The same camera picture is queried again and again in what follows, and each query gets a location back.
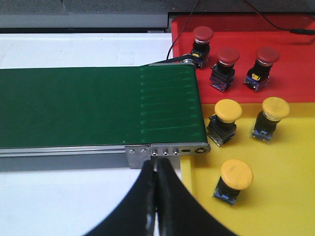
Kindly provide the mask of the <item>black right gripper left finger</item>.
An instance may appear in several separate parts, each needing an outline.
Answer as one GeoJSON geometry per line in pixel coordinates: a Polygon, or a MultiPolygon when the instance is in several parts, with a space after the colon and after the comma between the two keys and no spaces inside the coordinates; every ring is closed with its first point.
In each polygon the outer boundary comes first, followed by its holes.
{"type": "Polygon", "coordinates": [[[87,236],[152,236],[156,203],[154,165],[147,160],[126,196],[87,236]]]}

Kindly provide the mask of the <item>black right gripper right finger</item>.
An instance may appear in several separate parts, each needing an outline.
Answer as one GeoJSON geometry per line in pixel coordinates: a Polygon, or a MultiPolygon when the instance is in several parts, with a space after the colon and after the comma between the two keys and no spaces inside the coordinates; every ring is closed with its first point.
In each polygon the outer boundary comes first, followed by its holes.
{"type": "Polygon", "coordinates": [[[157,160],[157,215],[161,236],[234,236],[191,195],[167,158],[157,160]]]}

